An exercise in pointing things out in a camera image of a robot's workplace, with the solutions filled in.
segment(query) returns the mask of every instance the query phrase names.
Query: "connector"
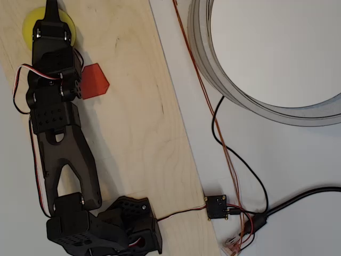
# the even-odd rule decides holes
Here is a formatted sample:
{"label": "connector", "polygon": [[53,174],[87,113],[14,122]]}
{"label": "connector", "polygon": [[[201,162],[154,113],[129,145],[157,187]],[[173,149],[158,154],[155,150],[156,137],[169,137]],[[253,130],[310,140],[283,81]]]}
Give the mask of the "connector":
{"label": "connector", "polygon": [[229,215],[240,215],[241,214],[241,209],[239,209],[239,208],[230,208],[230,209],[228,209],[228,214]]}
{"label": "connector", "polygon": [[234,238],[229,238],[226,240],[225,244],[221,247],[222,251],[226,256],[237,256],[240,253],[240,248],[238,246],[238,241],[240,241],[240,236],[235,236]]}
{"label": "connector", "polygon": [[[266,213],[256,214],[252,217],[252,222],[254,225],[253,234],[260,230],[267,223],[266,220],[267,220]],[[251,222],[249,220],[244,225],[244,232],[245,234],[250,234],[251,232]]]}

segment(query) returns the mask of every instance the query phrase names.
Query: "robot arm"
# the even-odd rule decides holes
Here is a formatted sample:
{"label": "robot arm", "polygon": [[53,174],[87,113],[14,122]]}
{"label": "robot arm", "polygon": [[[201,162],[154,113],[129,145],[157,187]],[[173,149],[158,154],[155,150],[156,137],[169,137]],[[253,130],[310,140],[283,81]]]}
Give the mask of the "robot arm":
{"label": "robot arm", "polygon": [[[162,251],[157,220],[147,198],[118,198],[95,217],[102,205],[95,160],[81,130],[78,108],[82,63],[71,45],[71,31],[59,17],[56,0],[46,1],[45,17],[33,28],[32,65],[50,80],[30,71],[26,94],[33,132],[37,135],[45,179],[49,240],[71,255],[146,255]],[[61,141],[56,135],[63,134]],[[63,166],[69,165],[82,193],[58,196]]]}

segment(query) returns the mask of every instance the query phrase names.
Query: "wooden board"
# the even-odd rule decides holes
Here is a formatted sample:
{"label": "wooden board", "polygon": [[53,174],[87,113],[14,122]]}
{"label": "wooden board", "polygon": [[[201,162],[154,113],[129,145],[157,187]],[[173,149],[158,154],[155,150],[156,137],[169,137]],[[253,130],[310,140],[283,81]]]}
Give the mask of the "wooden board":
{"label": "wooden board", "polygon": [[[76,102],[98,168],[102,209],[121,195],[147,196],[157,218],[203,205],[148,0],[59,3],[77,27],[76,48],[85,64],[98,62],[110,83],[105,95]],[[22,22],[27,13],[44,5],[44,0],[0,0],[0,61],[10,86],[17,66],[31,63]],[[22,73],[17,97],[23,109],[26,75]],[[63,173],[61,181],[61,193],[77,189],[69,175]],[[205,211],[179,214],[161,222],[160,229],[163,255],[220,254]]]}

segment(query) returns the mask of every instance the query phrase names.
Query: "tape roll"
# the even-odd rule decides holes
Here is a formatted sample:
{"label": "tape roll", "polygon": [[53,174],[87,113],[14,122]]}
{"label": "tape roll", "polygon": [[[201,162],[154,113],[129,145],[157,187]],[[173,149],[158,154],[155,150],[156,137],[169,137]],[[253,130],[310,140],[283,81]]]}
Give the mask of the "tape roll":
{"label": "tape roll", "polygon": [[267,119],[295,126],[324,126],[341,123],[341,94],[308,107],[283,108],[265,104],[243,93],[220,66],[213,50],[211,14],[213,0],[192,0],[188,35],[201,73],[213,87],[240,107]]}

